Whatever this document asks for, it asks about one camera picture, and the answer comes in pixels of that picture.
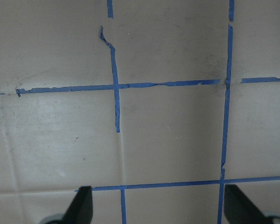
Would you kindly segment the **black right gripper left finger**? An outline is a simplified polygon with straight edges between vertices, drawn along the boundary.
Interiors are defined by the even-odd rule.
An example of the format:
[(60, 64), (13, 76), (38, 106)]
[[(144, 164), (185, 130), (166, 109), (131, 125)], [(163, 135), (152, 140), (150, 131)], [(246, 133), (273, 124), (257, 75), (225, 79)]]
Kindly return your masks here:
[(90, 224), (93, 218), (93, 201), (91, 186), (78, 189), (67, 211), (62, 218), (62, 224)]

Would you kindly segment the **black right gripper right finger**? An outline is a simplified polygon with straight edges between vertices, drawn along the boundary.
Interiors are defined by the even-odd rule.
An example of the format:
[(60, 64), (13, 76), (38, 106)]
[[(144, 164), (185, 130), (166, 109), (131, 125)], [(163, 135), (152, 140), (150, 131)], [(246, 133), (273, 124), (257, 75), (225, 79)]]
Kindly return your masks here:
[(230, 224), (271, 223), (235, 184), (227, 184), (224, 187), (224, 215)]

